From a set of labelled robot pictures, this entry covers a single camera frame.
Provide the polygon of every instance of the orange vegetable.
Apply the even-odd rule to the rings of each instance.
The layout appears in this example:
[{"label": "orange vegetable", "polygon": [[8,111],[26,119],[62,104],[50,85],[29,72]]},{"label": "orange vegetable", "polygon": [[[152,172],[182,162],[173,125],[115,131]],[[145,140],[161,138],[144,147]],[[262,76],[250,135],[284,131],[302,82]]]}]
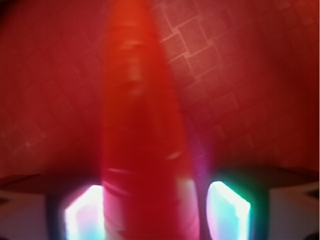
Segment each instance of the orange vegetable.
[{"label": "orange vegetable", "polygon": [[173,77],[145,0],[114,0],[103,86],[108,239],[199,239],[199,213]]}]

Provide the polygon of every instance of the bright white light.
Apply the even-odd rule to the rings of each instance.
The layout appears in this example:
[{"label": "bright white light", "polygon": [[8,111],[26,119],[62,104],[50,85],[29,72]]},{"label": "bright white light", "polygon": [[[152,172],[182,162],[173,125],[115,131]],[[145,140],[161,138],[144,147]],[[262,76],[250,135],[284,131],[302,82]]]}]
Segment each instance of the bright white light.
[{"label": "bright white light", "polygon": [[207,195],[207,220],[212,239],[249,239],[250,203],[221,181]]},{"label": "bright white light", "polygon": [[104,240],[103,187],[90,186],[64,212],[67,240]]}]

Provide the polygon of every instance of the red background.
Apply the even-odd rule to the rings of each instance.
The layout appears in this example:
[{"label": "red background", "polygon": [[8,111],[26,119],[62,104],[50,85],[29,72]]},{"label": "red background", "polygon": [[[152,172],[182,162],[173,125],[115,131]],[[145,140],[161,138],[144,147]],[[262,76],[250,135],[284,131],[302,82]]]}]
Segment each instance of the red background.
[{"label": "red background", "polygon": [[[202,198],[219,167],[319,169],[318,0],[151,4]],[[0,177],[97,174],[108,2],[0,7]]]}]

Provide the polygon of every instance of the cyan light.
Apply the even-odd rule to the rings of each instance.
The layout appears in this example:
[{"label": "cyan light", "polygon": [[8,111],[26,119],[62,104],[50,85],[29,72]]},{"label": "cyan light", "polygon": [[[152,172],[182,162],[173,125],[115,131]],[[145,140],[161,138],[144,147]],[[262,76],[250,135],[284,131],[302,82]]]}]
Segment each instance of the cyan light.
[{"label": "cyan light", "polygon": [[250,203],[221,181],[208,189],[206,215],[214,240],[248,240]]},{"label": "cyan light", "polygon": [[67,240],[104,240],[103,187],[92,185],[64,212]]}]

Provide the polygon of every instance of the white surface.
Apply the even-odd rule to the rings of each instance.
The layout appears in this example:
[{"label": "white surface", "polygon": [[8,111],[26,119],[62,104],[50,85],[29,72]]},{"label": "white surface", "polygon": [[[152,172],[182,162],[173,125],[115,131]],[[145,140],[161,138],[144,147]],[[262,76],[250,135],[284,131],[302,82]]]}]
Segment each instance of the white surface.
[{"label": "white surface", "polygon": [[302,240],[319,232],[319,182],[270,190],[270,240]]},{"label": "white surface", "polygon": [[0,190],[0,237],[10,240],[47,240],[45,197]]}]

